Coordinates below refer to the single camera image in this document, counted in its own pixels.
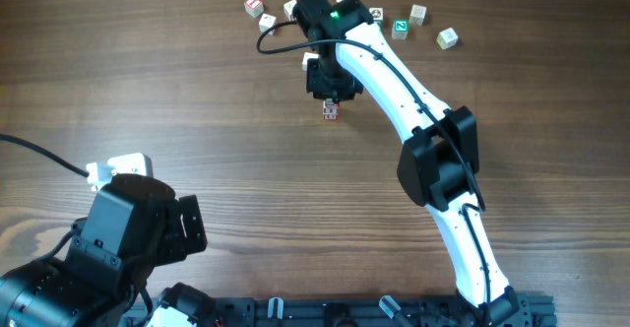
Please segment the pretzel block red side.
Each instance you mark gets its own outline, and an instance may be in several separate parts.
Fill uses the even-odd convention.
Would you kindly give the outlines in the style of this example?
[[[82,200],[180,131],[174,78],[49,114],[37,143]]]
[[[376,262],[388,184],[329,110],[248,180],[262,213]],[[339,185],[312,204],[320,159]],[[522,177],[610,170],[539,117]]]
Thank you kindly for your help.
[[[325,113],[337,113],[340,109],[340,105],[328,98],[323,101],[323,109]]]

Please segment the red i block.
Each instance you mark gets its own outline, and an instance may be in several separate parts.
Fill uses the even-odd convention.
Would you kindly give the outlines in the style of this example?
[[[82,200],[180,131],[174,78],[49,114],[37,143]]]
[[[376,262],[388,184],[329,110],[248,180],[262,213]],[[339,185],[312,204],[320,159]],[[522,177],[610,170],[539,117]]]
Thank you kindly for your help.
[[[264,12],[262,0],[245,0],[245,11],[253,18],[258,18]]]
[[[339,114],[339,113],[338,113],[337,111],[325,111],[325,112],[323,113],[324,118],[334,118],[334,117],[337,117],[337,116],[338,116],[338,114]]]

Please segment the red U letter block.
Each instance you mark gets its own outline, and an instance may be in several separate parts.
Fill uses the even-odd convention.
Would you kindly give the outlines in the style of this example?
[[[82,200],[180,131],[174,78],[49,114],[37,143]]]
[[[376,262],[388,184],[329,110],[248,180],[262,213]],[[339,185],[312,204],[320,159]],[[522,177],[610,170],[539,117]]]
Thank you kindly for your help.
[[[336,114],[325,114],[323,118],[324,118],[324,120],[327,120],[327,121],[336,121],[336,120],[338,120],[338,117],[337,117]]]

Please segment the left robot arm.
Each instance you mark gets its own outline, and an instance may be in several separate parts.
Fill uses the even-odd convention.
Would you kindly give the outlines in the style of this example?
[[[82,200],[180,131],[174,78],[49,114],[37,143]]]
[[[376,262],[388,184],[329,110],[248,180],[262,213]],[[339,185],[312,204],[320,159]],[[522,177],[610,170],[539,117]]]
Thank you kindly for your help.
[[[117,174],[95,195],[54,251],[1,278],[4,326],[115,326],[158,266],[202,252],[207,238],[196,196],[167,184]]]

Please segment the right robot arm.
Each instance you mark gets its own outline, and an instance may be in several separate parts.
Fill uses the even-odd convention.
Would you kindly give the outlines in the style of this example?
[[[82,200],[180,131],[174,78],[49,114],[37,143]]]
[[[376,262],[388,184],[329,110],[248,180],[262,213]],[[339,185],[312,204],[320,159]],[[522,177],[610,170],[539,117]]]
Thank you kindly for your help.
[[[403,64],[359,0],[296,0],[291,11],[316,57],[306,66],[306,90],[338,103],[369,92],[403,144],[397,176],[409,198],[434,219],[456,273],[457,293],[484,326],[518,308],[481,222],[484,203],[476,121],[453,110]]]

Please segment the plain wooden block centre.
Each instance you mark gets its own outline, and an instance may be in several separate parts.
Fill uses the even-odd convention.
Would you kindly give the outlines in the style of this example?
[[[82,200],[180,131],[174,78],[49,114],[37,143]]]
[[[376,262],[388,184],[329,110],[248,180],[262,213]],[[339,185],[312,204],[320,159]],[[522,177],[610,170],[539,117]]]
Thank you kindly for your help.
[[[318,59],[319,55],[317,53],[312,53],[312,52],[305,52],[302,58],[302,70],[303,71],[307,71],[308,69],[308,62],[311,59]]]

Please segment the block with red side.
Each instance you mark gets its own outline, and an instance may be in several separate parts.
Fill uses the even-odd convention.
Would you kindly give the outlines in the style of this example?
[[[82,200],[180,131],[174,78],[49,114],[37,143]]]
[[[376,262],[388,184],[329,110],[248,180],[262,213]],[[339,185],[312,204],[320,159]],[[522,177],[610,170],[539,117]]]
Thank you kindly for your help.
[[[295,20],[295,16],[293,15],[293,10],[294,10],[294,7],[296,6],[296,3],[297,3],[296,0],[290,0],[283,4],[284,14],[289,21]]]

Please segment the plain block left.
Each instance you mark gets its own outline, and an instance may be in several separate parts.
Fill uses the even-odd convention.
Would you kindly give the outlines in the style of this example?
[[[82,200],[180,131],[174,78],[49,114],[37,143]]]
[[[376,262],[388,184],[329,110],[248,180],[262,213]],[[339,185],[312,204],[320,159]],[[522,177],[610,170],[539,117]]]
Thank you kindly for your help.
[[[261,33],[265,33],[268,30],[271,30],[269,34],[274,33],[274,26],[277,23],[277,18],[273,15],[263,13],[259,20],[259,29]]]

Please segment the panda picture block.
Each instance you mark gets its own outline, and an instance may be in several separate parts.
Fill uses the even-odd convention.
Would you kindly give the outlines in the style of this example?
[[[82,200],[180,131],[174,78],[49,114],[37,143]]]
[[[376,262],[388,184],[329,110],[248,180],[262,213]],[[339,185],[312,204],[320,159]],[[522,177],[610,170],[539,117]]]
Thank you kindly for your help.
[[[373,22],[379,27],[382,27],[384,23],[384,10],[382,8],[369,8],[369,12],[372,15]]]

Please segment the green N letter block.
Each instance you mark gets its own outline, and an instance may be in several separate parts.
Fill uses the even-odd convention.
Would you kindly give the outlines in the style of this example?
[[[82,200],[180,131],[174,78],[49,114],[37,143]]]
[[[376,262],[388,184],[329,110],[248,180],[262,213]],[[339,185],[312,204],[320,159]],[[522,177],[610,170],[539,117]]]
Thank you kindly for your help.
[[[408,20],[395,20],[392,23],[392,39],[406,39],[410,30]]]

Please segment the plain block top right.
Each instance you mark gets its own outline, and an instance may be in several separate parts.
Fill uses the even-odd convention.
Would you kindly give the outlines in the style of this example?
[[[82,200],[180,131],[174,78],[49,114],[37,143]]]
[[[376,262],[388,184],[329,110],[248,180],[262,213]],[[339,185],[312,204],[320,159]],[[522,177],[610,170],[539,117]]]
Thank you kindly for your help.
[[[422,26],[426,18],[427,8],[413,4],[409,13],[409,23],[414,26]]]

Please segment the yellow-sided block far right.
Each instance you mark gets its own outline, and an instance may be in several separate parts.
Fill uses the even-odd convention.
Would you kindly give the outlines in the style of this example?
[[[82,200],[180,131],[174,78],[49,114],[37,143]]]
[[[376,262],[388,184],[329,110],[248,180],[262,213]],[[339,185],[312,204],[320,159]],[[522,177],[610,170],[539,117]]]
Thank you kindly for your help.
[[[453,28],[440,32],[436,41],[442,50],[446,50],[457,44],[459,37]]]

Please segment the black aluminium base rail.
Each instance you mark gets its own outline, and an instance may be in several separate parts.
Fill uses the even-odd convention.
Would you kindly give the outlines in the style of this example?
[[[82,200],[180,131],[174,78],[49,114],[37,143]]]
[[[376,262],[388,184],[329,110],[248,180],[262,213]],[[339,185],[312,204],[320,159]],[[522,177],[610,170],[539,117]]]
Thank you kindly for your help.
[[[511,327],[554,327],[558,324],[553,298],[520,294],[518,310],[502,322]],[[413,326],[474,326],[473,316],[453,295],[403,298],[402,316]],[[220,297],[208,326],[398,326],[376,299],[328,299],[283,302],[283,317],[269,317],[268,303],[250,297]]]

